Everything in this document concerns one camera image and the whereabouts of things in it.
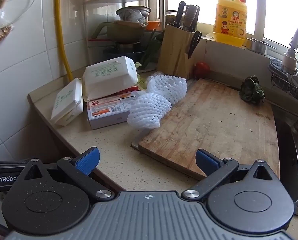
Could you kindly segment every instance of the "knife block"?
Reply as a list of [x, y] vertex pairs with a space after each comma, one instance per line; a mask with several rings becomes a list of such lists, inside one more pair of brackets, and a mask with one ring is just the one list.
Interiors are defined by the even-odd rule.
[[186, 80], [193, 77], [193, 58], [188, 58], [193, 34], [172, 25], [166, 26], [157, 71]]

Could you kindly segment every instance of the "bottle label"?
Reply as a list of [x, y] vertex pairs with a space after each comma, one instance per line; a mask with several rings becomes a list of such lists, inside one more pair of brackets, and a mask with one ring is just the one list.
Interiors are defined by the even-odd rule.
[[213, 31], [215, 33], [223, 33], [244, 39], [246, 20], [246, 12], [227, 6], [217, 5], [217, 14], [215, 16]]

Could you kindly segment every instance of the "metal bolt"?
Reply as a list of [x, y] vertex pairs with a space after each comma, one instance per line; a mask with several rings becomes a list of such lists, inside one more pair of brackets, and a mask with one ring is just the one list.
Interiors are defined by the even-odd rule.
[[199, 197], [200, 193], [194, 189], [188, 189], [184, 192], [184, 195], [188, 198], [195, 198], [195, 197]]
[[111, 195], [112, 195], [112, 192], [110, 190], [102, 189], [96, 192], [96, 196], [100, 198], [108, 198], [108, 197], [111, 197]]

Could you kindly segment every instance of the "yellow plastic jug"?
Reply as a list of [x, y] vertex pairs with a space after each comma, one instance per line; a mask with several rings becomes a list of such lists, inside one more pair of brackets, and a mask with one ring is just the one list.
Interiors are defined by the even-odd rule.
[[214, 40], [242, 46], [245, 41], [246, 21], [247, 6], [243, 0], [218, 0], [213, 25]]

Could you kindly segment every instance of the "yellow gas hose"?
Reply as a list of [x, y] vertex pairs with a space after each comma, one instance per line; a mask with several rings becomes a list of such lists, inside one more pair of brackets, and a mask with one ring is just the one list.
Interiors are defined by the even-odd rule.
[[64, 63], [64, 66], [67, 71], [69, 82], [73, 80], [73, 76], [70, 70], [70, 66], [65, 53], [64, 38], [62, 36], [62, 26], [61, 26], [61, 15], [60, 15], [60, 0], [54, 0], [54, 9], [55, 9], [55, 25], [56, 25], [56, 37], [58, 44], [58, 51], [61, 61]]

